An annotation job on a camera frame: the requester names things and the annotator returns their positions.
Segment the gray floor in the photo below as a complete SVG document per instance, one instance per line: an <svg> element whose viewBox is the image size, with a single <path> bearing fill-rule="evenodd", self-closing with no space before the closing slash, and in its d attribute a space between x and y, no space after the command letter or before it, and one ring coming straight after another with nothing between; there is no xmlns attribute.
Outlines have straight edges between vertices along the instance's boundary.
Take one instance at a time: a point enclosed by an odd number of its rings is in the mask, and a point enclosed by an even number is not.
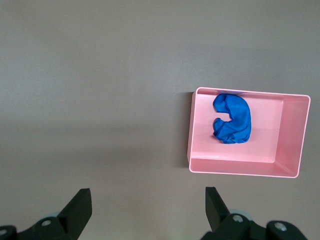
<svg viewBox="0 0 320 240"><path fill-rule="evenodd" d="M319 13L305 0L0 0L0 225L22 231L90 187L81 240L198 240L215 186L258 224L319 239ZM200 86L310 95L299 177L191 173Z"/></svg>

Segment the pink plastic container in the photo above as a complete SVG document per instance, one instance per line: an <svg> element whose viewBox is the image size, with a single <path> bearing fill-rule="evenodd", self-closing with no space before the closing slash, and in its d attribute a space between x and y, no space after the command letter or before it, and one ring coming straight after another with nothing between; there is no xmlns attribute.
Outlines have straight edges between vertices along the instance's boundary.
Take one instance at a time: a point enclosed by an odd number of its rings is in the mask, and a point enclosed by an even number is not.
<svg viewBox="0 0 320 240"><path fill-rule="evenodd" d="M213 107L222 93L239 95L248 103L252 123L248 142L223 144L213 136L216 118L230 120L227 113L218 113ZM199 87L192 96L190 171L296 178L310 101L307 95Z"/></svg>

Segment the crumpled blue fabric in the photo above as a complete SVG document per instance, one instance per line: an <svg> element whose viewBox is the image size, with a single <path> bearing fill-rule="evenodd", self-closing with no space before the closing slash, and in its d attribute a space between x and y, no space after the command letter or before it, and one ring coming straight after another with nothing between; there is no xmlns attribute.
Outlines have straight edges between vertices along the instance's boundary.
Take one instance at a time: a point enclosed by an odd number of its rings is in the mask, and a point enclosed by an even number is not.
<svg viewBox="0 0 320 240"><path fill-rule="evenodd" d="M230 115L231 121L216 118L213 135L224 144L241 144L249 140L251 134L251 114L247 102L234 94L219 94L213 101L215 110Z"/></svg>

